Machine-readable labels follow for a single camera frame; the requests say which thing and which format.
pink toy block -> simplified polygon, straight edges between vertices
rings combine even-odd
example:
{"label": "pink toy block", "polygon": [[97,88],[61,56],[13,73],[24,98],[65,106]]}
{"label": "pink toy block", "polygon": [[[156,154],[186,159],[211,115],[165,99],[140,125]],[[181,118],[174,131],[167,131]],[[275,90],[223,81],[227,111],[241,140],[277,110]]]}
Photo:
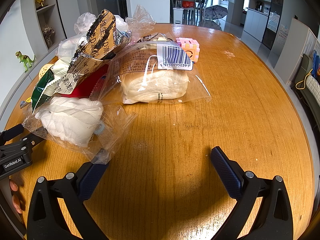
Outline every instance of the pink toy block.
{"label": "pink toy block", "polygon": [[197,62],[199,58],[199,43],[191,38],[177,38],[178,45],[188,54],[193,62]]}

metal screw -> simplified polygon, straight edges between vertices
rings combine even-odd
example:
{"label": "metal screw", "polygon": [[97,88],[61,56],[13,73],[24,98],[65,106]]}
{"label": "metal screw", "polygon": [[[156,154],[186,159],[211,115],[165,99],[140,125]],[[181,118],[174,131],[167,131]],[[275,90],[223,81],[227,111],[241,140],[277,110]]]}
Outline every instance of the metal screw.
{"label": "metal screw", "polygon": [[74,176],[75,176],[75,174],[74,174],[73,172],[69,172],[69,173],[66,175],[66,178],[67,178],[67,179],[72,179]]}
{"label": "metal screw", "polygon": [[281,182],[281,181],[282,181],[282,177],[279,176],[279,175],[277,175],[277,176],[276,176],[276,180],[279,181],[279,182]]}
{"label": "metal screw", "polygon": [[248,178],[250,178],[250,179],[252,179],[253,176],[254,176],[253,172],[251,172],[251,171],[247,171],[247,172],[245,173],[245,175],[246,175]]}
{"label": "metal screw", "polygon": [[44,177],[39,177],[39,178],[38,178],[38,182],[39,182],[39,183],[44,182]]}

green dinosaur toy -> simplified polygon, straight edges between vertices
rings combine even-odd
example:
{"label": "green dinosaur toy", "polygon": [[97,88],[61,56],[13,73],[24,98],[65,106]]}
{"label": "green dinosaur toy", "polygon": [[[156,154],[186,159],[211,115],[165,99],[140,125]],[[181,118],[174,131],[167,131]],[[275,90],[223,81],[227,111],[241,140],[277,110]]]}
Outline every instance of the green dinosaur toy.
{"label": "green dinosaur toy", "polygon": [[36,59],[36,56],[34,57],[33,60],[31,60],[31,58],[29,58],[29,56],[27,55],[22,55],[22,53],[20,51],[17,51],[16,52],[16,56],[18,59],[20,59],[20,62],[23,62],[23,66],[25,67],[26,71],[28,71],[28,66],[27,64],[29,64],[29,68],[32,67],[32,63],[34,63],[35,59]]}

table surface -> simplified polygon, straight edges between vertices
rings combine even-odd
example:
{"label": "table surface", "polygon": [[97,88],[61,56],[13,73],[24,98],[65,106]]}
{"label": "table surface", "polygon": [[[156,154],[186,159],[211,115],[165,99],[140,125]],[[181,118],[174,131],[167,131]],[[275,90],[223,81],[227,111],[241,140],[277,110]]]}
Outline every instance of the table surface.
{"label": "table surface", "polygon": [[[311,216],[313,168],[304,129],[284,89],[229,33],[170,24],[156,24],[152,32],[199,42],[195,67],[212,100],[124,106],[138,117],[92,198],[84,202],[94,220],[111,240],[211,239],[236,203],[209,160],[210,150],[219,145],[244,170],[261,178],[284,178],[297,239]],[[35,83],[22,99],[31,95]],[[18,102],[6,128],[23,119]],[[59,179],[87,161],[51,141],[34,148],[33,160],[12,176],[25,202],[24,221],[38,177]],[[260,201],[241,235],[249,231]],[[79,236],[64,202],[60,206],[71,232]]]}

barcode label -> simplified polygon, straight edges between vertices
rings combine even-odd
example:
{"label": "barcode label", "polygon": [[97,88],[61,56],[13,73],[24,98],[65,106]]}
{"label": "barcode label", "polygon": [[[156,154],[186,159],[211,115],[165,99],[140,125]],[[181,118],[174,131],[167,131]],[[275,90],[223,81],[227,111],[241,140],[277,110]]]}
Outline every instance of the barcode label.
{"label": "barcode label", "polygon": [[178,45],[157,44],[158,69],[192,70],[188,54]]}

